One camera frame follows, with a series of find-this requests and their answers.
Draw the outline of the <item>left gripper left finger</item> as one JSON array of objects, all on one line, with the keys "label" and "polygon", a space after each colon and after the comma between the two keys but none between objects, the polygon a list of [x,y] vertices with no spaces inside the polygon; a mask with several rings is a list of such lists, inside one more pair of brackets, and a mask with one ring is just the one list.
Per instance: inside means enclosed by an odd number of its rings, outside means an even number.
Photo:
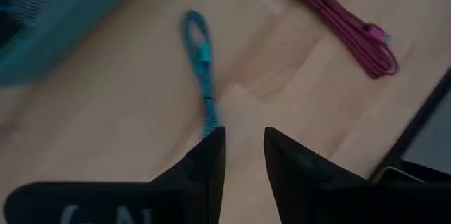
[{"label": "left gripper left finger", "polygon": [[153,223],[218,223],[226,174],[226,129],[218,127],[149,183]]}]

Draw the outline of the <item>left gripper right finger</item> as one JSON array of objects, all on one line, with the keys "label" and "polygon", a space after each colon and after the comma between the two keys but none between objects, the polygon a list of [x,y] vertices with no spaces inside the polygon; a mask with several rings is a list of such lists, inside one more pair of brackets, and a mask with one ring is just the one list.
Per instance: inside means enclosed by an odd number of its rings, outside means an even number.
[{"label": "left gripper right finger", "polygon": [[334,211],[349,205],[340,190],[369,184],[274,127],[264,130],[264,156],[282,224],[340,222]]}]

